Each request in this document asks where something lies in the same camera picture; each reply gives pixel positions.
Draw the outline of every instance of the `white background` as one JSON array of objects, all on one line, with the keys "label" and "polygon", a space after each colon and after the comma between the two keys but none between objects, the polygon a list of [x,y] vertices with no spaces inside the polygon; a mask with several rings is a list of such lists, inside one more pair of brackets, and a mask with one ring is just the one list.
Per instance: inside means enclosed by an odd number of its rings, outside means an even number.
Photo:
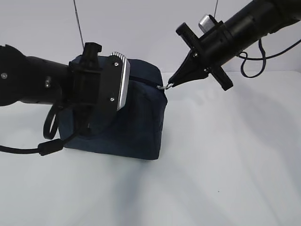
[{"label": "white background", "polygon": [[[1,3],[1,45],[61,63],[81,53],[71,0]],[[245,3],[220,0],[217,18],[225,21]],[[214,7],[196,0],[78,1],[86,41],[102,44],[105,55],[117,50],[163,72],[174,71],[188,51],[177,26],[185,21],[197,31]],[[298,24],[268,37],[267,52],[286,48],[300,33]],[[300,68],[299,51],[269,63],[287,72],[255,80],[229,73],[235,87],[228,92],[212,78],[169,90],[158,161],[70,149],[47,157],[0,153],[0,226],[299,226],[301,75],[288,71]],[[239,60],[225,66],[239,67]],[[1,108],[0,144],[43,142],[48,110]]]}]

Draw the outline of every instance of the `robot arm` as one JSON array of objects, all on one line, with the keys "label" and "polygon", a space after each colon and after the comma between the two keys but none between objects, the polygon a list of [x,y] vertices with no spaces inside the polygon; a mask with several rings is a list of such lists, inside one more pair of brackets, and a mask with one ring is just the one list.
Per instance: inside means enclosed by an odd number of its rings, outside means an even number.
[{"label": "robot arm", "polygon": [[205,16],[199,23],[204,32],[200,38],[183,23],[176,32],[191,51],[169,86],[205,79],[211,73],[224,90],[230,89],[233,83],[222,65],[262,37],[300,20],[301,0],[253,0],[225,23]]},{"label": "robot arm", "polygon": [[[253,0],[225,23],[218,23],[212,16],[204,17],[199,24],[204,32],[200,38],[183,23],[176,32],[191,51],[167,88],[212,74],[224,90],[230,89],[233,83],[222,65],[263,36],[300,20],[301,0]],[[0,151],[41,155],[60,151],[89,127],[96,108],[110,122],[125,105],[130,65],[122,54],[114,52],[101,68],[101,50],[102,46],[96,43],[86,43],[79,62],[62,65],[0,46],[0,106],[17,101],[53,105],[44,125],[47,139],[54,138],[60,111],[72,108],[75,113],[74,133],[65,140],[52,140],[29,150],[0,146]]]}]

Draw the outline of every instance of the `white table surface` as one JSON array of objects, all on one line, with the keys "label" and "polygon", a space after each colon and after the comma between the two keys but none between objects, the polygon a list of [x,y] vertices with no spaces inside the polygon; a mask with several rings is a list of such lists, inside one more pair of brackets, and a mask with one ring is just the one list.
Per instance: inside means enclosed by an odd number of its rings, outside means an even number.
[{"label": "white table surface", "polygon": [[[166,93],[157,161],[0,153],[0,226],[301,225],[301,74],[229,75]],[[0,143],[36,147],[48,109],[2,107]]]}]

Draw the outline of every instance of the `silver metal plate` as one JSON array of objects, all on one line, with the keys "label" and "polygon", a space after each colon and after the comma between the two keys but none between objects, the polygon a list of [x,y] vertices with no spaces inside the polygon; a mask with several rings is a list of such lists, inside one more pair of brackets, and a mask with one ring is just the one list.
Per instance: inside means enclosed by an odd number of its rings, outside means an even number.
[{"label": "silver metal plate", "polygon": [[126,105],[126,101],[127,101],[127,89],[128,89],[128,81],[130,77],[130,63],[128,59],[121,53],[113,52],[112,56],[119,57],[123,63],[120,89],[119,89],[118,108],[117,108],[117,111],[119,111],[121,108],[124,107],[124,105]]},{"label": "silver metal plate", "polygon": [[202,30],[202,32],[205,34],[207,33],[211,28],[215,26],[214,22],[211,20],[209,15],[205,15],[201,21],[199,22],[198,26]]}]

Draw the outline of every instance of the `navy blue bag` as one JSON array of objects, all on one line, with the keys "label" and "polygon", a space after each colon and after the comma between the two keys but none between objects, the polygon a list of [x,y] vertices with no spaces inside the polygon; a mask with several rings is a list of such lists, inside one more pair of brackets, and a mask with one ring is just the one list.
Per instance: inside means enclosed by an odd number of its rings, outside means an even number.
[{"label": "navy blue bag", "polygon": [[[99,56],[100,66],[106,57]],[[167,98],[160,70],[142,60],[129,60],[130,81],[126,105],[117,112],[110,126],[103,129],[100,112],[90,123],[91,134],[78,136],[65,145],[67,148],[94,153],[113,154],[145,160],[159,157]],[[73,133],[72,110],[60,113],[59,132],[62,139]]]}]

